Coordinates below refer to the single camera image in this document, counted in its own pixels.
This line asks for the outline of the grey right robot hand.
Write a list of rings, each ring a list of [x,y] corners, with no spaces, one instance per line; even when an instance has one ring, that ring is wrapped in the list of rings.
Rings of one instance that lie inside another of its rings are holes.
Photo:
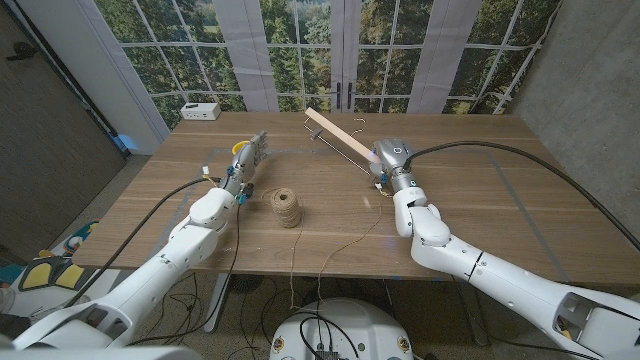
[[[369,163],[369,168],[382,187],[393,190],[394,193],[409,187],[416,187],[417,183],[411,170],[404,170],[403,166],[409,156],[413,154],[410,147],[400,139],[383,139],[373,144],[372,152],[380,162]]]

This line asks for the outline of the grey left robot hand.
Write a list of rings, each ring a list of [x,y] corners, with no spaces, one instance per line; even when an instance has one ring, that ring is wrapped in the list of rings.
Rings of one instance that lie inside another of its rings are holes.
[[[232,195],[238,195],[242,185],[251,180],[260,162],[266,158],[266,148],[267,131],[262,130],[234,155],[222,188]]]

